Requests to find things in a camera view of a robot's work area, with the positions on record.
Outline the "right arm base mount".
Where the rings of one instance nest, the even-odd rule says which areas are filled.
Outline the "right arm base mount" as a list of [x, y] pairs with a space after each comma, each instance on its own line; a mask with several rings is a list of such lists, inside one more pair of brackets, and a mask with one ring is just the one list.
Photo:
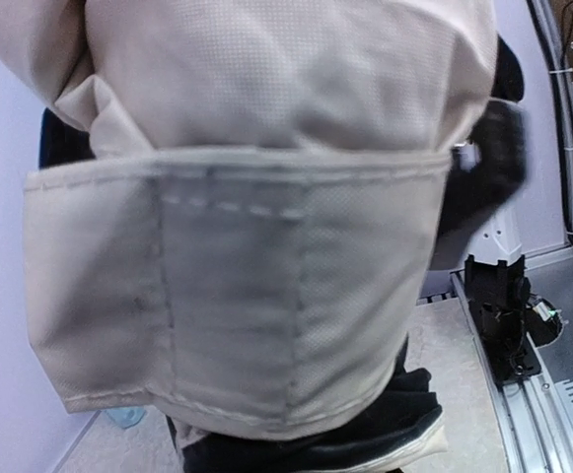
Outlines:
[[560, 310], [532, 292], [525, 258], [492, 265], [469, 256], [465, 295], [495, 383], [504, 386], [541, 373], [534, 348], [555, 342], [564, 323]]

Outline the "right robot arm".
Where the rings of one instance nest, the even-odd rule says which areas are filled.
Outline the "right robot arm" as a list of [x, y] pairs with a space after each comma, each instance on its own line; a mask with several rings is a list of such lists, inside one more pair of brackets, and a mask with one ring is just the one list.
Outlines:
[[473, 235], [525, 183], [526, 118], [519, 106], [524, 93], [520, 62], [506, 41], [499, 38], [490, 100], [469, 134], [478, 152], [478, 163], [463, 169], [460, 152], [452, 151], [453, 167], [446, 182], [431, 271], [456, 268]]

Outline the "beige folding umbrella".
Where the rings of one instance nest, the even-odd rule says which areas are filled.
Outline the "beige folding umbrella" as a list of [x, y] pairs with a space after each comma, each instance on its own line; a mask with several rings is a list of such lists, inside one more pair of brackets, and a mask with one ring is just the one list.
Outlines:
[[25, 186], [67, 411], [157, 408], [187, 472], [444, 451], [409, 320], [498, 39], [489, 1], [0, 1], [0, 60], [92, 152]]

